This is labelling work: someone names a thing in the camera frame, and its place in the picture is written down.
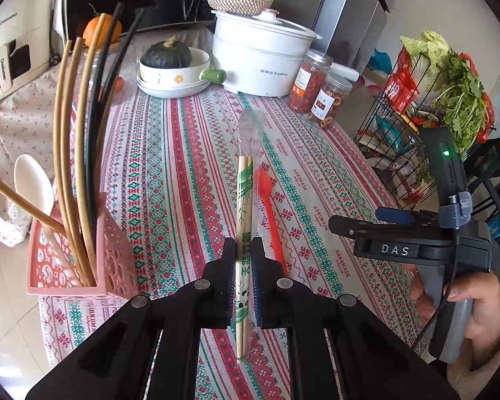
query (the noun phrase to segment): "table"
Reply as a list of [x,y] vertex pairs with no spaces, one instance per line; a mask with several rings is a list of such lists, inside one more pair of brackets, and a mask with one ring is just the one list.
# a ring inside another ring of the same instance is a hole
[[[200,277],[235,236],[238,118],[267,113],[259,165],[273,178],[273,208],[289,276],[315,293],[356,295],[411,344],[419,320],[409,277],[396,263],[353,256],[353,241],[332,235],[327,220],[342,214],[375,220],[393,200],[337,125],[324,132],[280,98],[235,95],[209,86],[182,100],[137,90],[109,121],[102,182],[108,210],[136,253],[141,293],[155,299]],[[265,248],[264,209],[256,212]],[[40,298],[52,367],[107,320],[122,302]],[[286,335],[252,330],[249,360],[237,364],[235,326],[202,332],[196,397],[289,398]]]

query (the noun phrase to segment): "white plate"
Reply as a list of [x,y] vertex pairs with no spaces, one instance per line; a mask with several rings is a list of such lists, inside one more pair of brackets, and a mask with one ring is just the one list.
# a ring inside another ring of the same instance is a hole
[[140,71],[137,70],[137,84],[141,84],[143,87],[145,87],[147,89],[150,89],[150,90],[160,90],[160,91],[163,91],[163,92],[168,92],[169,90],[170,91],[174,91],[174,90],[182,90],[182,89],[186,89],[186,88],[201,86],[201,85],[203,85],[206,82],[210,82],[210,81],[208,81],[206,79],[203,79],[203,80],[200,80],[200,81],[192,82],[190,84],[185,84],[183,86],[172,87],[172,88],[162,88],[162,86],[160,84],[151,84],[151,83],[148,83],[148,82],[144,81],[141,78]]
[[202,90],[206,89],[211,81],[204,80],[200,82],[199,85],[186,86],[184,88],[172,89],[172,90],[155,90],[152,88],[145,87],[140,82],[137,82],[137,86],[145,92],[147,95],[158,97],[162,99],[179,99],[182,97],[188,97],[200,93]]

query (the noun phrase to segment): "handheld controller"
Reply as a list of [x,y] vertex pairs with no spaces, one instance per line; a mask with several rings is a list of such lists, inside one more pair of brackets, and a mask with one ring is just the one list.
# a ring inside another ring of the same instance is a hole
[[[426,295],[438,307],[444,286],[466,272],[491,271],[493,245],[485,222],[470,219],[472,200],[455,142],[447,128],[420,132],[424,154],[439,194],[439,213],[379,208],[373,224],[332,216],[332,233],[355,240],[358,257],[416,264]],[[446,363],[459,356],[472,300],[446,302],[429,332],[430,354]]]

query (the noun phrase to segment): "green pumpkin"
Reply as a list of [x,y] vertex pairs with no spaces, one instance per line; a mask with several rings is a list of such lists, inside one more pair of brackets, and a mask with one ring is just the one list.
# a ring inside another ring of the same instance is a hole
[[159,69],[188,68],[191,65],[191,50],[172,36],[148,48],[141,57],[141,63]]

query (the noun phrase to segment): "stainless steel refrigerator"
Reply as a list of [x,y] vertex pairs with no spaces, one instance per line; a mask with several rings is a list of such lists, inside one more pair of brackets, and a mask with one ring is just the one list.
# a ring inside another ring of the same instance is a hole
[[362,72],[387,22],[385,5],[395,0],[274,0],[280,17],[311,28],[324,37],[313,48],[337,63]]

